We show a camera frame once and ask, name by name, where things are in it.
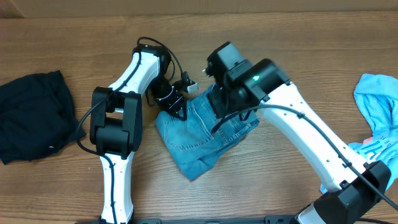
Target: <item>white arm segment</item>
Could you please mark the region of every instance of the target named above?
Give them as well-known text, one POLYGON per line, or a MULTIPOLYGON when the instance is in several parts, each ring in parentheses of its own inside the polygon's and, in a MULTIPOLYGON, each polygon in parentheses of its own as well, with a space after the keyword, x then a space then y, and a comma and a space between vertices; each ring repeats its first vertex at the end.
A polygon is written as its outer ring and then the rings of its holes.
MULTIPOLYGON (((263 105, 281 105, 303 112, 310 120, 321 128, 340 152, 349 160, 361 174, 365 171, 365 158, 349 148, 309 107, 297 87, 291 83, 283 84, 269 94, 270 100, 262 101, 263 105)), ((346 180, 351 183, 357 175, 338 158, 337 153, 324 137, 304 119, 299 119, 292 112, 277 109, 261 109, 260 114, 270 123, 279 128, 303 154, 317 172, 322 184, 329 192, 341 190, 340 183, 346 180)))
MULTIPOLYGON (((114 164, 113 199, 116 219, 118 223, 128 223, 134 210, 131 201, 131 165, 134 152, 131 152, 125 160, 114 154, 106 153, 105 156, 108 156, 114 164)), ((114 223, 111 207, 111 169, 109 162, 103 157, 100 158, 104 172, 104 209, 101 218, 108 223, 114 223)))
MULTIPOLYGON (((131 74, 138 62, 138 53, 134 53, 132 61, 123 75, 109 87, 115 89, 122 85, 123 81, 131 74)), ((159 58, 151 53, 141 52, 141 63, 135 74, 127 82, 120 92, 129 93, 133 91, 144 95, 151 81, 156 78, 160 71, 159 58)), ((116 108, 116 112, 123 113, 123 109, 116 108)), ((116 224, 128 223, 133 213, 133 204, 131 201, 131 165, 134 152, 131 152, 126 160, 121 156, 114 154, 105 154, 114 163, 114 207, 116 210, 116 224)), ((111 169, 109 162, 101 158, 104 171, 104 210, 101 218, 108 223, 114 223, 111 207, 111 169)))

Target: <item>black cloth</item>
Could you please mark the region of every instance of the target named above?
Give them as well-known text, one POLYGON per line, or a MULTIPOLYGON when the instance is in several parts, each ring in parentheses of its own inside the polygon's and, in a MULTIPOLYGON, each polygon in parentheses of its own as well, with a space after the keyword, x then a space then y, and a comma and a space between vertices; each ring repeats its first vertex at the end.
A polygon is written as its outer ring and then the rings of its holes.
MULTIPOLYGON (((78 121, 60 71, 18 78, 0 86, 0 159, 45 158, 76 140, 78 121)), ((79 137, 86 133, 80 129, 79 137)))

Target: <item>blue cloth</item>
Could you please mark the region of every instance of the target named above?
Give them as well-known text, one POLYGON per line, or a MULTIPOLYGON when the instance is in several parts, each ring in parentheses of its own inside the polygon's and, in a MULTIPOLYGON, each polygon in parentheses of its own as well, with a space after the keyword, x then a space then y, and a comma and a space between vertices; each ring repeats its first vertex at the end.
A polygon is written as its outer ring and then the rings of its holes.
POLYGON ((207 94, 208 90, 187 102, 186 121, 171 117, 164 111, 155 120, 175 163, 191 181, 214 167, 221 155, 259 124, 255 113, 251 113, 246 121, 235 117, 225 122, 211 135, 211 129, 220 119, 216 119, 207 94))
POLYGON ((387 75, 364 74, 354 91, 358 109, 373 136, 348 146, 369 163, 383 161, 391 171, 387 189, 398 178, 398 80, 387 75))

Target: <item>robotic arm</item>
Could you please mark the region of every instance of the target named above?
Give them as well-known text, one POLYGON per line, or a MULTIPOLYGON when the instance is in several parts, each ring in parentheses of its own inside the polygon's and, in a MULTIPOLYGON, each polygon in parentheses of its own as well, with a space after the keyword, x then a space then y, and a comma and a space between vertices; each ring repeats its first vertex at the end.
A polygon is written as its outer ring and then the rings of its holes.
MULTIPOLYGON (((138 53, 142 58, 136 73, 91 115, 90 141, 96 145, 99 155, 105 155, 113 163, 109 166, 109 161, 101 158, 104 172, 102 223, 134 222, 131 166, 142 139, 141 97, 146 90, 151 88, 155 101, 163 110, 178 119, 186 119, 186 116, 178 116, 185 103, 183 95, 176 91, 182 89, 181 85, 169 85, 164 77, 170 55, 162 47, 139 45, 134 49, 132 62, 121 78, 109 88, 97 87, 92 104, 109 97, 112 90, 124 83, 138 63, 138 53), (123 113, 123 120, 106 117, 107 112, 114 111, 123 113)), ((273 62, 264 59, 253 66, 227 42, 208 57, 205 72, 214 76, 219 86, 209 93, 208 98, 217 117, 223 118, 220 125, 243 111, 259 110, 261 116, 293 142, 328 190, 327 194, 291 216, 291 223, 354 223, 380 201, 353 168, 382 193, 387 187, 390 170, 382 162, 366 163, 350 149, 315 114, 297 87, 273 62)), ((192 88, 197 88, 197 84, 188 82, 183 89, 192 88)))

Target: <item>denim shorts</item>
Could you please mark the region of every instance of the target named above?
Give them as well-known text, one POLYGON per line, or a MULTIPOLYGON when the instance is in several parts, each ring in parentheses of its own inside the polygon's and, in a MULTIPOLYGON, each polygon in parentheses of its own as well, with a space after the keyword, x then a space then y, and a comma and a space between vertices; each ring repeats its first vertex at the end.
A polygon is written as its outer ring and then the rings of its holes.
POLYGON ((216 118, 207 94, 208 90, 187 101, 186 121, 171 117, 165 111, 161 111, 155 120, 167 149, 190 180, 211 169, 224 152, 237 145, 259 124, 255 113, 251 113, 246 121, 240 121, 237 116, 211 135, 211 129, 220 119, 216 118))

